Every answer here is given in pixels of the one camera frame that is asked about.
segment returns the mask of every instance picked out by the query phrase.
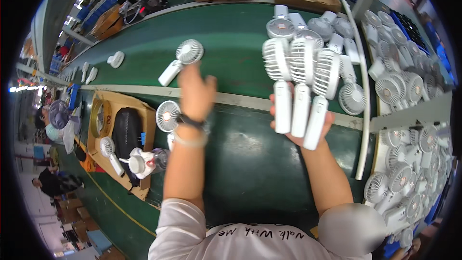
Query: hand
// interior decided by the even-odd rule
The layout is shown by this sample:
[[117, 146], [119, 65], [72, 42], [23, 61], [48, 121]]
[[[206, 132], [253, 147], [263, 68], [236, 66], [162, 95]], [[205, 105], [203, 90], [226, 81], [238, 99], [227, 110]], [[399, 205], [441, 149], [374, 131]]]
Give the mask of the hand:
[[[290, 86], [291, 86], [291, 90], [292, 90], [292, 95], [293, 95], [293, 84], [290, 83]], [[269, 96], [269, 99], [271, 100], [271, 102], [273, 103], [273, 106], [269, 109], [269, 113], [274, 116], [274, 94], [270, 95]], [[329, 112], [327, 111], [326, 113], [326, 119], [324, 120], [324, 126], [322, 127], [322, 131], [321, 131], [321, 137], [319, 139], [319, 141], [323, 140], [324, 137], [327, 135], [327, 132], [329, 132], [330, 130], [330, 127], [332, 126], [332, 124], [334, 123], [335, 121], [335, 115], [334, 113], [332, 112]], [[271, 121], [271, 123], [269, 124], [270, 127], [272, 127], [274, 129], [276, 123], [274, 121]], [[294, 137], [292, 136], [291, 133], [287, 133], [286, 136], [289, 138], [289, 140], [291, 140], [294, 144], [296, 144], [297, 146], [300, 146], [303, 148], [303, 138], [302, 137]]]
[[181, 112], [194, 121], [203, 122], [215, 103], [217, 78], [207, 76], [203, 81], [199, 67], [200, 62], [185, 66], [178, 83], [181, 88]]

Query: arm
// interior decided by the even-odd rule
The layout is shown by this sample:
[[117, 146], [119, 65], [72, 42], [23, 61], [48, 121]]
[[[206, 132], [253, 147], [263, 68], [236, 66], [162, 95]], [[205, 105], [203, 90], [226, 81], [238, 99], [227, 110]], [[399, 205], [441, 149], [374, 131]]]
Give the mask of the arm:
[[[216, 78], [208, 76], [204, 82], [200, 77], [199, 65], [186, 66], [178, 82], [182, 94], [182, 113], [192, 120], [202, 122], [215, 102]], [[203, 136], [203, 131], [187, 124], [180, 124], [176, 133], [186, 141], [198, 141]], [[204, 162], [204, 147], [193, 148], [176, 142], [165, 172], [164, 200], [183, 199], [204, 212]]]
[[[270, 99], [274, 103], [274, 95], [270, 95]], [[274, 106], [271, 107], [270, 113], [274, 115]], [[321, 138], [314, 151], [303, 148], [303, 138], [294, 137], [290, 133], [286, 134], [291, 141], [301, 148], [319, 217], [334, 206], [353, 202], [347, 176], [332, 156], [325, 139], [334, 120], [334, 113], [327, 112]], [[271, 127], [274, 128], [274, 125], [275, 123], [272, 121]]]

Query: white pipe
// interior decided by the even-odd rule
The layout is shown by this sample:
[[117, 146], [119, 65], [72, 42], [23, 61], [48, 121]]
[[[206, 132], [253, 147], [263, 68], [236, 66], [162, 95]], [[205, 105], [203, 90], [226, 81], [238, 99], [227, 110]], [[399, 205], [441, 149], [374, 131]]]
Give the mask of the white pipe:
[[369, 90], [369, 78], [367, 75], [366, 57], [364, 56], [364, 49], [359, 36], [358, 27], [354, 21], [353, 14], [351, 13], [350, 6], [346, 0], [342, 0], [343, 7], [345, 8], [348, 19], [350, 20], [351, 26], [354, 28], [354, 41], [358, 48], [359, 53], [359, 65], [361, 67], [361, 77], [363, 79], [363, 89], [366, 95], [366, 106], [363, 112], [363, 136], [361, 139], [361, 150], [359, 152], [358, 167], [356, 169], [355, 179], [361, 181], [364, 173], [364, 166], [366, 165], [367, 147], [369, 145], [369, 122], [371, 120], [371, 92]]

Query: fan handle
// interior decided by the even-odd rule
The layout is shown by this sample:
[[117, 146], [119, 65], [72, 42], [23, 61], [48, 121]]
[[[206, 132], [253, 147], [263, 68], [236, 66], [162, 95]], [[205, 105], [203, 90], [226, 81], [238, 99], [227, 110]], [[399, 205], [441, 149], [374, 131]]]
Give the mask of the fan handle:
[[306, 84], [295, 86], [294, 101], [291, 134], [294, 137], [303, 137], [308, 124], [309, 103], [311, 102], [309, 87]]
[[322, 96], [316, 96], [313, 99], [311, 114], [308, 120], [308, 129], [306, 130], [305, 140], [303, 141], [303, 147], [305, 149], [316, 149], [319, 138], [321, 137], [328, 106], [329, 102]]
[[285, 81], [274, 83], [274, 130], [278, 134], [287, 134], [291, 130], [292, 94], [289, 84]]

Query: white t-shirt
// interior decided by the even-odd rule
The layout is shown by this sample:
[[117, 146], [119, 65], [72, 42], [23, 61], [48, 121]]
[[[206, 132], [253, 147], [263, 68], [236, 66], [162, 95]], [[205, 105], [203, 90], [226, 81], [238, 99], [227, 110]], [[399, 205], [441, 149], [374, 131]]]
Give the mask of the white t-shirt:
[[206, 232], [202, 211], [182, 199], [162, 202], [156, 233], [149, 260], [372, 259], [337, 256], [292, 226], [230, 224]]

